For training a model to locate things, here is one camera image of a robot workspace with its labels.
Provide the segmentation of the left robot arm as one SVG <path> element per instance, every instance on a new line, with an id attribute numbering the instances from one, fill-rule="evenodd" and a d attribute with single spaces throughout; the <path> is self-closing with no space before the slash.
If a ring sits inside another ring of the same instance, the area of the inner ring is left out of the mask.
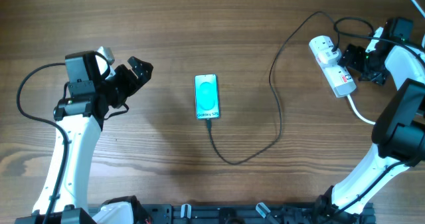
<path id="1" fill-rule="evenodd" d="M 88 180 L 94 149 L 104 122 L 125 114 L 126 100 L 151 79 L 153 66 L 132 56 L 128 64 L 112 68 L 109 48 L 66 55 L 68 82 L 53 111 L 53 119 L 39 122 L 56 129 L 46 181 L 32 213 L 16 223 L 151 223 L 151 215 L 136 196 L 109 199 L 89 214 Z"/>

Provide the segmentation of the teal Galaxy smartphone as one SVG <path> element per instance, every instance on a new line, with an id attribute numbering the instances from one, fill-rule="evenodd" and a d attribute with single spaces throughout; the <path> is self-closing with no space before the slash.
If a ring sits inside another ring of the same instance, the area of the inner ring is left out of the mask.
<path id="1" fill-rule="evenodd" d="M 220 117 L 218 82 L 215 74 L 201 74 L 194 78 L 196 118 Z"/>

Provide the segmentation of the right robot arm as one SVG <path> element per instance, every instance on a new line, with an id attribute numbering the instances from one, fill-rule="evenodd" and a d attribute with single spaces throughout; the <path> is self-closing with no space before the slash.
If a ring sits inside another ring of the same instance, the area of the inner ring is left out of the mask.
<path id="1" fill-rule="evenodd" d="M 372 121 L 372 145 L 341 182 L 318 197 L 311 212 L 315 223 L 358 223 L 368 201 L 393 177 L 424 161 L 424 46 L 410 42 L 413 22 L 390 18 L 366 35 L 367 48 L 348 45 L 344 51 L 329 37 L 319 36 L 309 47 L 338 98 L 356 89 L 349 69 L 360 81 L 384 85 L 392 77 L 397 92 L 377 120 Z"/>

